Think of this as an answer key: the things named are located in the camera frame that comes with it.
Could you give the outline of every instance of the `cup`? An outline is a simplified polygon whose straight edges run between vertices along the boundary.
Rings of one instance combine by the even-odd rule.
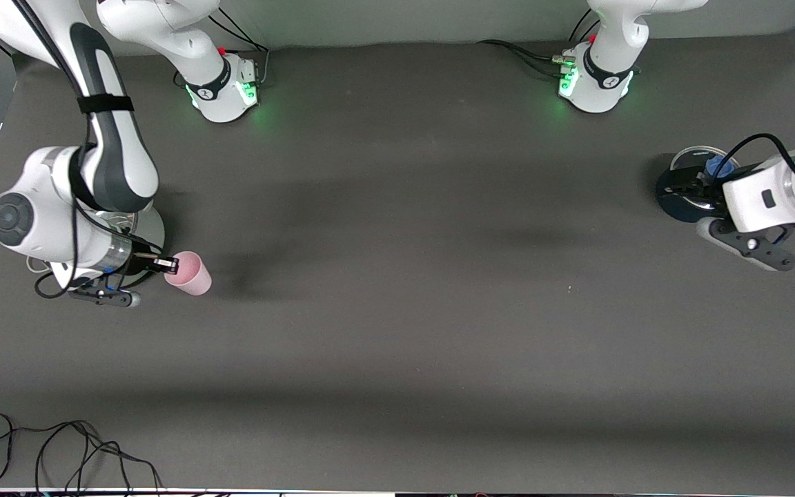
[[[204,267],[202,258],[195,252],[180,252],[174,254],[177,263],[177,273],[164,275],[164,280],[189,295],[202,295],[210,289],[212,283],[208,268]]]

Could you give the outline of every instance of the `gray table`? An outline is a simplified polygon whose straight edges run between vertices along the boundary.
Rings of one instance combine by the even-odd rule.
[[[214,288],[47,302],[0,247],[0,410],[89,419],[171,487],[795,495],[795,270],[651,192],[690,145],[795,147],[795,32],[653,41],[640,65],[593,116],[499,47],[279,50],[262,106],[213,125],[164,59],[120,59],[168,245]],[[82,132],[63,76],[22,67],[0,191]],[[40,442],[2,485],[31,485]],[[53,482],[80,445],[54,444]]]

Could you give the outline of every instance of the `white robotic arm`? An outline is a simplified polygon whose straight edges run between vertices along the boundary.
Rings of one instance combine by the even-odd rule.
[[[564,51],[575,61],[561,81],[559,95],[586,113],[605,113],[627,94],[632,67],[649,41],[649,25],[642,17],[661,12],[684,12],[707,0],[588,0],[600,17],[596,40]]]
[[[220,54],[192,25],[209,16],[219,0],[98,0],[97,14],[121,41],[152,48],[186,80],[193,105],[206,119],[237,119],[258,101],[256,66],[234,54]]]
[[[0,195],[0,243],[47,261],[63,289],[56,296],[69,290],[83,298],[89,284],[108,274],[120,274],[120,286],[125,277],[176,270],[175,261],[149,257],[164,242],[161,218],[151,207],[158,173],[110,48],[78,2],[0,0],[0,37],[63,70],[95,137],[95,144],[29,155],[18,182]],[[113,226],[107,218],[114,217],[132,223]],[[138,220],[144,220],[142,229]],[[104,299],[101,293],[95,301],[132,303],[119,287],[109,290],[117,295]]]
[[[732,155],[758,138],[773,141],[780,153],[740,167]],[[795,257],[782,246],[795,229],[795,152],[775,136],[753,135],[728,154],[688,148],[662,174],[656,195],[672,217],[696,222],[706,240],[767,270],[788,271],[795,265]],[[774,228],[780,236],[770,233]]]

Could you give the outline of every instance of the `blue object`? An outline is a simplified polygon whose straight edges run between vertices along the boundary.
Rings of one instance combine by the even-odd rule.
[[[723,161],[722,155],[715,155],[714,158],[707,161],[707,163],[704,165],[704,170],[707,171],[707,174],[713,176],[714,173],[716,173],[716,168],[720,166],[720,162],[722,161]],[[725,166],[723,166],[723,169],[720,169],[719,178],[725,178],[734,171],[735,171],[735,164],[733,164],[731,160],[726,161],[726,164]]]

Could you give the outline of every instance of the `white wall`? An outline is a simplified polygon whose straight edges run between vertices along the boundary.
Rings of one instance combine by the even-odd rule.
[[[92,12],[95,0],[84,0]],[[510,41],[567,37],[584,0],[222,0],[245,31],[272,48],[401,41]],[[795,28],[795,0],[710,0],[701,9],[649,19],[653,37],[732,37]],[[217,44],[246,45],[205,20]],[[117,54],[148,53],[113,42]]]

